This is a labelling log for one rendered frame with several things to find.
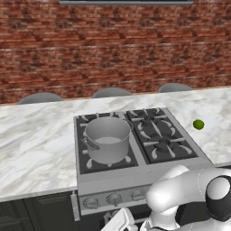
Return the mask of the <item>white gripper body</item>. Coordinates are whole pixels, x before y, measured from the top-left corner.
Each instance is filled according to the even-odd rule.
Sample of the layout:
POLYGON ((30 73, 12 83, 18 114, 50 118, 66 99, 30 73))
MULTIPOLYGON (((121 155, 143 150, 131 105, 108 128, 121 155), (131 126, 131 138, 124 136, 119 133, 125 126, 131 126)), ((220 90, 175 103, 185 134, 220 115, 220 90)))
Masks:
POLYGON ((134 217, 128 208, 121 208, 100 231, 134 231, 134 217))

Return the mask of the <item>round grey stove knob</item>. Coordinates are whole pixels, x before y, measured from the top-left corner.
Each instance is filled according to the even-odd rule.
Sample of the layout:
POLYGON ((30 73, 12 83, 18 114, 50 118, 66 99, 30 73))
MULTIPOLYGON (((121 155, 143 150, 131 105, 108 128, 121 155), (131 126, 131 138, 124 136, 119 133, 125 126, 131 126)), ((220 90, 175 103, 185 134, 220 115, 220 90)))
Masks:
POLYGON ((116 207, 119 203, 122 202, 122 197, 117 193, 113 193, 106 198, 106 201, 108 204, 114 205, 116 207))
POLYGON ((144 192, 141 189, 137 189, 135 191, 132 192, 132 200, 142 200, 144 199, 144 192))
POLYGON ((98 199, 96 198, 87 198, 84 201, 84 206, 89 209, 97 209, 99 207, 98 199))

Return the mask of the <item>grey steel stove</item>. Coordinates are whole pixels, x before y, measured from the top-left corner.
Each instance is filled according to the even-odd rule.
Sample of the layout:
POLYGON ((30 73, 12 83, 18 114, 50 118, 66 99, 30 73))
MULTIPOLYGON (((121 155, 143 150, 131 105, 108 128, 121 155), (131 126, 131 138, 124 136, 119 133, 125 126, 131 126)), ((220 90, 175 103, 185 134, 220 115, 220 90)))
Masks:
POLYGON ((144 204, 145 199, 132 200, 132 192, 141 189, 145 196, 159 177, 179 164, 191 170, 212 166, 206 154, 166 107, 78 115, 74 118, 74 129, 79 205, 83 216, 144 204), (127 156, 110 165, 93 161, 87 146, 81 142, 86 136, 87 124, 107 116, 126 119, 134 125, 127 156), (122 197, 116 207, 106 201, 113 193, 122 197), (98 199, 99 207, 86 208, 84 201, 87 198, 98 199))

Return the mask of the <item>grey steel pot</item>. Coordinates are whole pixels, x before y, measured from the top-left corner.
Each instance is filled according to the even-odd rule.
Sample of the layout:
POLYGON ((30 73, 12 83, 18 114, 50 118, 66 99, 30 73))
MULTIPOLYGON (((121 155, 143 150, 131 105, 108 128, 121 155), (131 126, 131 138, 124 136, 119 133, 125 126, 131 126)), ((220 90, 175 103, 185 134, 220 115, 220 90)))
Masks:
POLYGON ((133 124, 126 119, 100 117, 87 124, 86 136, 81 142, 87 146, 88 155, 93 161, 115 164, 127 156, 133 129, 133 124))

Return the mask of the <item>green lime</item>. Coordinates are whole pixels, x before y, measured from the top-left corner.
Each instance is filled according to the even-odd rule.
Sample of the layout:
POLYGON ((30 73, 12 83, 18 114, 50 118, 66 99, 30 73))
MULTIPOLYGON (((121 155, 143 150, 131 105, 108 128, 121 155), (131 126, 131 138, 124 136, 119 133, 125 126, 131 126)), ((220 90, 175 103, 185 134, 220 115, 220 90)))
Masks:
POLYGON ((193 126, 198 129, 198 130, 201 130, 204 128, 204 122, 200 119, 196 119, 194 122, 193 122, 193 126))

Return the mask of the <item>dark cupboard door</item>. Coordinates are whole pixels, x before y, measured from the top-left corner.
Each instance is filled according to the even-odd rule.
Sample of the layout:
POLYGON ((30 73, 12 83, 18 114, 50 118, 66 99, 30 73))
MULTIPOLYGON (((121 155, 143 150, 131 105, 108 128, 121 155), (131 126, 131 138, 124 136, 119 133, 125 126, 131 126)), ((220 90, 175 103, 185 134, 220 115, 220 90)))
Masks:
POLYGON ((21 199, 0 202, 0 231, 34 231, 21 199))
POLYGON ((23 200, 35 231, 77 231, 69 192, 23 200))

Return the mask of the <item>grey round-backed chair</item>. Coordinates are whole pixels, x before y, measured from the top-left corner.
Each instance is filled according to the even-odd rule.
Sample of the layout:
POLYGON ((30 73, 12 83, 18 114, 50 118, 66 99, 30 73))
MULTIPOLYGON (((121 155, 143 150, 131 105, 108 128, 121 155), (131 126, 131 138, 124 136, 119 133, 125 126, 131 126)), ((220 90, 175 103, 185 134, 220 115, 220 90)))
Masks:
POLYGON ((179 92, 192 90, 191 87, 180 83, 166 83, 159 87, 159 93, 179 92))
POLYGON ((53 93, 40 92, 40 93, 35 93, 35 94, 31 94, 27 97, 24 97, 19 102, 19 105, 57 102, 57 101, 62 101, 62 98, 56 94, 53 94, 53 93))
POLYGON ((101 97, 124 97, 131 96, 132 93, 123 89, 123 88, 102 88, 97 91, 92 97, 101 98, 101 97))

